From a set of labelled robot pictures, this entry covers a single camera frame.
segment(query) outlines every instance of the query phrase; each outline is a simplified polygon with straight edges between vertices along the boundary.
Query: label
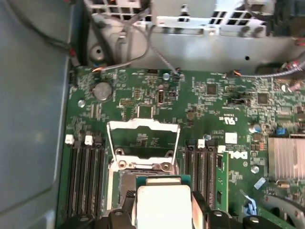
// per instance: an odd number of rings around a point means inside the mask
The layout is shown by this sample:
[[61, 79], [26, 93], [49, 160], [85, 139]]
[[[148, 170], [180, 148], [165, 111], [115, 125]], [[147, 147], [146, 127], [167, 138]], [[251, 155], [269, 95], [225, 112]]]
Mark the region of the label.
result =
[[225, 133], [226, 144], [237, 144], [237, 133]]
[[235, 117], [219, 117], [219, 121], [224, 121], [226, 125], [235, 125], [237, 120]]
[[231, 156], [231, 159], [244, 159], [244, 160], [247, 160], [248, 159], [248, 152], [247, 151], [242, 151], [242, 152], [239, 152], [239, 151], [228, 151], [230, 156]]
[[263, 184], [266, 182], [266, 179], [261, 177], [256, 184], [254, 185], [254, 188], [256, 188], [257, 190], [259, 190], [261, 188], [261, 186], [263, 186]]

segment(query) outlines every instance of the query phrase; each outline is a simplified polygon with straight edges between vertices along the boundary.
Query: gray side panel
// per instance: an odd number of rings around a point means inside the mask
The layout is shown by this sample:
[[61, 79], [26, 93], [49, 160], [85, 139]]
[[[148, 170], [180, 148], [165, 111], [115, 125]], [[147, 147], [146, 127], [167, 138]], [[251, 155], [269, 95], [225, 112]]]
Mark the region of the gray side panel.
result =
[[[62, 0], [14, 1], [41, 30], [68, 40]], [[0, 228], [53, 228], [67, 55], [24, 28], [0, 1]]]

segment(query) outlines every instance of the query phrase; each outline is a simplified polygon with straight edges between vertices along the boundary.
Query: white latch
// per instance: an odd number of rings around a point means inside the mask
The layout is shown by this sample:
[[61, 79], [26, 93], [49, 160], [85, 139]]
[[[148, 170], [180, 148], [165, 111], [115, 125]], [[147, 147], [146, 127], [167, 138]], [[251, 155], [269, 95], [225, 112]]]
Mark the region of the white latch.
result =
[[73, 137], [73, 135], [66, 135], [65, 143], [67, 145], [73, 145], [74, 144], [74, 137]]
[[85, 136], [85, 145], [87, 145], [87, 146], [93, 145], [93, 137], [92, 137], [92, 135], [86, 135]]

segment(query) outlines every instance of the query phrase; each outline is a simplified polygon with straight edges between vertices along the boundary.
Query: metal bracket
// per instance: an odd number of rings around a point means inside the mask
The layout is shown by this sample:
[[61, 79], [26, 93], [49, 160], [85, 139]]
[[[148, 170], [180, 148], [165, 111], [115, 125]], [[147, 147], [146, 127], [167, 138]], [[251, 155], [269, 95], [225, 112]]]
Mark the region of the metal bracket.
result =
[[134, 118], [134, 119], [129, 120], [128, 122], [109, 121], [107, 123], [107, 135], [109, 138], [110, 148], [111, 148], [111, 152], [112, 152], [114, 161], [117, 161], [117, 156], [114, 153], [110, 131], [115, 130], [115, 129], [137, 129], [140, 126], [147, 126], [151, 130], [171, 131], [171, 132], [177, 134], [175, 148], [174, 148], [174, 152], [173, 152], [173, 158], [172, 158], [172, 165], [174, 165], [179, 136], [180, 136], [180, 126], [178, 124], [160, 123], [157, 120], [144, 119], [144, 118]]

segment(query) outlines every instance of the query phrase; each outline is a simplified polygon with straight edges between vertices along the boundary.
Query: red wire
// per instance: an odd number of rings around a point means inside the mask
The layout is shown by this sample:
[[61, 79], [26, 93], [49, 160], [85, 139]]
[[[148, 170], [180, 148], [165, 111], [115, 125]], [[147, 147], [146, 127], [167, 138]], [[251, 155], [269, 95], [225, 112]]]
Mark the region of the red wire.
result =
[[305, 38], [297, 38], [295, 40], [295, 45], [297, 45], [297, 46], [305, 46]]

